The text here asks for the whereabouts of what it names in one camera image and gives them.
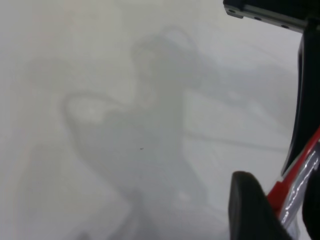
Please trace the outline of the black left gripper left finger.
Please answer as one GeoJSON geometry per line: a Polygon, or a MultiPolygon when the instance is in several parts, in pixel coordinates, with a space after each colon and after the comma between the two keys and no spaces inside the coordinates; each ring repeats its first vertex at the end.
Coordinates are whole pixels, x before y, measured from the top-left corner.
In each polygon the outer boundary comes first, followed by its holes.
{"type": "Polygon", "coordinates": [[[287,240],[258,180],[249,172],[235,171],[229,193],[231,240],[287,240]]]}

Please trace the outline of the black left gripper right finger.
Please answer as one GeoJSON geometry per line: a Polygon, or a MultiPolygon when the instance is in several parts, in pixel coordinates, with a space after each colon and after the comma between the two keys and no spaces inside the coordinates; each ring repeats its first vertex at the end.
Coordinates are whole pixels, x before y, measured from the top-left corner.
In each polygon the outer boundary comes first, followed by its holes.
{"type": "Polygon", "coordinates": [[[320,126],[320,20],[310,18],[298,49],[297,104],[284,174],[320,126]]]}

